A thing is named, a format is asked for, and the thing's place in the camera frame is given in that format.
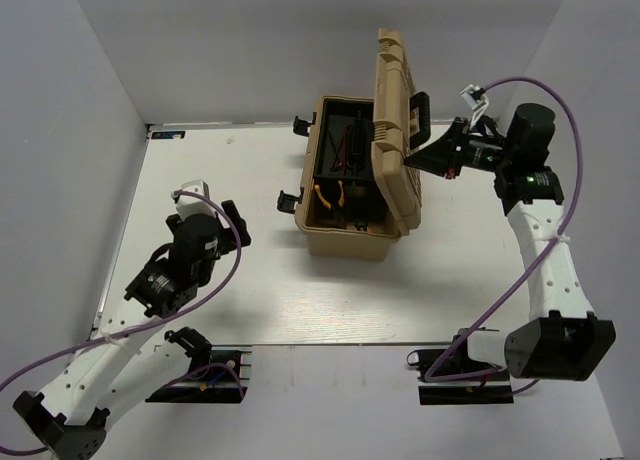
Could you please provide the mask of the medium dark hex key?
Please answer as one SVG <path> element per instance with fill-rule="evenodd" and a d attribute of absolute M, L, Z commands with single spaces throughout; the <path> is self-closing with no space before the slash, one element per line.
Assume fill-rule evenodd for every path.
<path fill-rule="evenodd" d="M 337 172 L 340 169 L 346 171 L 351 167 L 348 147 L 349 141 L 352 137 L 352 131 L 352 126 L 345 127 L 339 142 L 336 142 L 331 131 L 328 131 L 329 144 L 334 152 L 333 160 L 331 161 L 331 165 L 329 167 L 329 170 L 331 172 Z"/>

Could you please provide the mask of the yellow handled needle-nose pliers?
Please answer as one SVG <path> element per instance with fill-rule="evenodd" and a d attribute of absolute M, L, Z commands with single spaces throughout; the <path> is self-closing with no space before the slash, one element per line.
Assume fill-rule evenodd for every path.
<path fill-rule="evenodd" d="M 340 209 L 342 209 L 345 205 L 345 200 L 346 200 L 344 183 L 342 180 L 337 181 L 337 188 L 338 188 L 337 206 Z"/>

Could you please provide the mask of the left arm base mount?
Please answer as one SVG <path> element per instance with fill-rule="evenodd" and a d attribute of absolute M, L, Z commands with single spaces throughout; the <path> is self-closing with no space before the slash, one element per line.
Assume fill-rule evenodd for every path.
<path fill-rule="evenodd" d="M 180 381 L 164 386 L 145 400 L 164 404 L 241 404 L 249 387 L 249 347 L 215 347 L 191 360 Z"/>

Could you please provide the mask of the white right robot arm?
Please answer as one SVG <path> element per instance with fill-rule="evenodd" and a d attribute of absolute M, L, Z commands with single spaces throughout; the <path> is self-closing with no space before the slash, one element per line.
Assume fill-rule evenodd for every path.
<path fill-rule="evenodd" d="M 465 167 L 490 172 L 504 215 L 518 242 L 524 272 L 504 297 L 521 285 L 529 293 L 529 317 L 514 331 L 484 328 L 486 311 L 462 329 L 451 346 L 423 373 L 426 381 L 448 381 L 439 372 L 452 365 L 461 377 L 507 370 L 515 378 L 587 380 L 616 339 L 612 321 L 597 317 L 578 279 L 564 235 L 574 209 L 564 205 L 558 176 L 547 166 L 555 114 L 535 103 L 519 105 L 506 134 L 482 118 L 473 129 L 457 118 L 436 141 L 412 153 L 406 165 L 456 178 Z"/>

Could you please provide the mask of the black toolbox tray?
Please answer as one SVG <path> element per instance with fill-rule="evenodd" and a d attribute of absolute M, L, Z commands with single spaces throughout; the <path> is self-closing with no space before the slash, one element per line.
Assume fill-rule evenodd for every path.
<path fill-rule="evenodd" d="M 373 102 L 327 97 L 321 106 L 314 179 L 373 182 Z"/>

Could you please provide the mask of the yellow handled small pliers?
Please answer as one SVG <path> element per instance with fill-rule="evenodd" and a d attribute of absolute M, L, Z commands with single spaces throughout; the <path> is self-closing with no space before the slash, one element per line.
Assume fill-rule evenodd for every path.
<path fill-rule="evenodd" d="M 322 189 L 321 186 L 319 184 L 315 184 L 313 187 L 315 194 L 318 198 L 318 200 L 320 201 L 321 205 L 328 211 L 331 211 L 333 206 L 332 203 L 329 199 L 327 199 L 325 197 L 325 195 L 322 193 Z"/>

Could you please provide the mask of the tan plastic toolbox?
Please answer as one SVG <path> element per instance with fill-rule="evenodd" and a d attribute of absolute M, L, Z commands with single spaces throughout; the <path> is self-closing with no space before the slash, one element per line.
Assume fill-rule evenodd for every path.
<path fill-rule="evenodd" d="M 419 172 L 406 165 L 431 136 L 430 98 L 414 85 L 400 32 L 379 29 L 372 97 L 325 95 L 311 121 L 297 195 L 277 208 L 293 215 L 314 256 L 382 261 L 421 223 Z"/>

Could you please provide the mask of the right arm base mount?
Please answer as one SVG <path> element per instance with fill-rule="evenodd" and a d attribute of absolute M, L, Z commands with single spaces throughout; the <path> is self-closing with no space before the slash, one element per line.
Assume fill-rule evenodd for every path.
<path fill-rule="evenodd" d="M 514 402 L 505 360 L 506 334 L 485 327 L 450 354 L 447 347 L 410 351 L 406 365 L 417 372 L 422 406 L 507 405 Z"/>

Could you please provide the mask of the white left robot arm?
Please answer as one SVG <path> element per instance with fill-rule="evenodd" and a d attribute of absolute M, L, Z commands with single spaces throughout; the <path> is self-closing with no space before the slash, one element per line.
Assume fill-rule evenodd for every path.
<path fill-rule="evenodd" d="M 205 376 L 211 343 L 197 330 L 165 331 L 195 310 L 193 299 L 215 263 L 251 243 L 235 203 L 216 206 L 198 193 L 178 190 L 166 224 L 171 242 L 158 247 L 125 289 L 124 300 L 99 336 L 76 351 L 64 371 L 37 392 L 24 391 L 13 408 L 57 459 L 90 459 L 109 428 L 133 406 L 174 381 Z M 146 358 L 142 347 L 164 331 Z"/>

